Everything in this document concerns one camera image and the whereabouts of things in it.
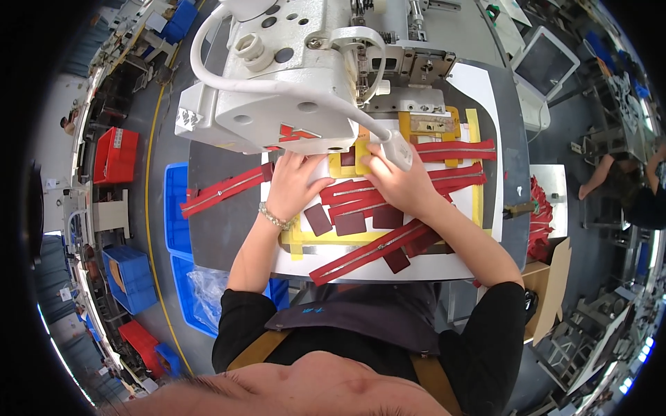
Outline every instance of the woman's right hand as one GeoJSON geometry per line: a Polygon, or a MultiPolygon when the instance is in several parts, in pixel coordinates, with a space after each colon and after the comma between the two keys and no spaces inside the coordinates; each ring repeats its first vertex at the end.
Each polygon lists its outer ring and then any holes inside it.
{"type": "Polygon", "coordinates": [[[384,156],[379,144],[368,143],[372,156],[366,155],[361,162],[368,165],[371,174],[365,175],[384,199],[405,214],[422,219],[435,209],[440,196],[428,176],[426,167],[412,144],[412,168],[407,172],[400,170],[384,156]]]}

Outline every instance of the plastic bag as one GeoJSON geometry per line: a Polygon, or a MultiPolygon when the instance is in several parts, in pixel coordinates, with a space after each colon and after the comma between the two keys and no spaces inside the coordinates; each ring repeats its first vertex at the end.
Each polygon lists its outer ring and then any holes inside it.
{"type": "Polygon", "coordinates": [[[192,314],[213,333],[218,333],[218,323],[222,315],[220,298],[229,281],[229,272],[194,266],[187,274],[194,286],[192,314]]]}

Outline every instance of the person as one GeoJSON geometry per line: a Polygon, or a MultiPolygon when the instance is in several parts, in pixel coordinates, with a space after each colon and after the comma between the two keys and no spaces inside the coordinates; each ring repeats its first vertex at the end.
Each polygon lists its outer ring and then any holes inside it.
{"type": "Polygon", "coordinates": [[[610,154],[601,158],[590,180],[578,187],[577,195],[583,200],[606,181],[610,175],[620,192],[620,202],[628,222],[646,230],[666,228],[666,144],[661,144],[648,160],[645,175],[649,183],[642,186],[632,180],[630,173],[637,169],[634,160],[615,160],[610,154]]]}
{"type": "Polygon", "coordinates": [[[63,130],[65,130],[65,132],[70,136],[73,136],[74,131],[77,129],[76,125],[74,124],[74,119],[78,115],[79,115],[79,110],[78,108],[75,108],[74,110],[69,112],[69,116],[60,119],[60,127],[62,127],[63,130]]]}
{"type": "MultiPolygon", "coordinates": [[[[391,205],[433,228],[476,280],[489,288],[462,333],[435,332],[438,285],[432,283],[359,285],[344,291],[327,284],[314,290],[314,302],[276,312],[262,292],[282,228],[260,212],[236,255],[221,298],[219,334],[212,349],[212,366],[218,374],[161,387],[125,403],[119,412],[390,416],[502,412],[517,379],[525,331],[525,289],[515,262],[435,191],[414,147],[407,172],[386,160],[377,144],[368,149],[372,155],[362,162],[372,173],[366,178],[391,205]],[[445,397],[447,392],[453,397],[445,397]]],[[[324,158],[286,152],[278,159],[265,203],[267,212],[279,220],[275,222],[291,220],[334,182],[320,178],[308,185],[324,158]]],[[[455,277],[436,273],[433,270],[428,277],[455,277]]]]}

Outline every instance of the gray table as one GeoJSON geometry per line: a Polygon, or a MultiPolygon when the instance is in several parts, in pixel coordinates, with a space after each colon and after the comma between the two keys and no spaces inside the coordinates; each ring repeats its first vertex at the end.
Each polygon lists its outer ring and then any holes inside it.
{"type": "MultiPolygon", "coordinates": [[[[206,67],[216,74],[221,74],[226,62],[226,41],[228,23],[220,26],[214,41],[210,45],[206,67]]],[[[510,69],[487,63],[461,59],[460,62],[485,69],[490,76],[498,110],[499,128],[502,138],[503,168],[507,174],[504,180],[504,204],[516,205],[529,202],[529,156],[527,138],[520,112],[518,95],[510,69]],[[517,187],[522,187],[519,195],[517,187]]],[[[494,125],[487,112],[460,94],[448,83],[436,85],[444,91],[447,105],[460,109],[461,118],[465,108],[478,108],[482,139],[492,138],[494,125]]],[[[188,168],[188,187],[206,188],[223,178],[236,176],[260,164],[260,155],[244,155],[216,148],[200,142],[191,142],[188,168]]],[[[486,186],[486,192],[494,188],[486,186]]],[[[200,266],[218,270],[230,270],[236,253],[252,228],[260,202],[260,188],[251,188],[229,198],[220,204],[190,217],[190,239],[194,262],[200,266]]],[[[492,206],[484,207],[484,222],[492,215],[492,206]]],[[[518,267],[525,267],[527,238],[529,235],[529,216],[524,215],[511,220],[504,220],[502,228],[502,246],[509,252],[518,267]]]]}

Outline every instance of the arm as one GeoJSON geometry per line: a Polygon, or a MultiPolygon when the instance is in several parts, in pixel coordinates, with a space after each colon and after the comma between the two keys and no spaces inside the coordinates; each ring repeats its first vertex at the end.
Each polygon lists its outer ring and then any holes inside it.
{"type": "Polygon", "coordinates": [[[657,165],[666,158],[666,144],[662,144],[659,147],[659,150],[652,155],[650,160],[647,161],[647,167],[645,168],[645,174],[647,179],[650,181],[650,189],[654,195],[657,194],[657,189],[659,187],[659,178],[657,177],[657,165]]]}
{"type": "Polygon", "coordinates": [[[377,144],[369,144],[373,156],[363,163],[372,170],[366,175],[384,199],[397,209],[423,221],[435,230],[462,259],[480,284],[490,288],[503,282],[525,287],[511,256],[491,236],[440,196],[416,149],[409,172],[386,160],[377,144]]]}
{"type": "MultiPolygon", "coordinates": [[[[287,152],[278,159],[266,201],[266,209],[275,218],[291,220],[315,195],[335,182],[331,178],[321,178],[308,185],[310,175],[326,157],[326,154],[319,154],[305,160],[301,154],[287,152]]],[[[231,266],[227,289],[258,294],[264,292],[273,265],[275,243],[281,231],[282,228],[262,214],[257,215],[231,266]]]]}

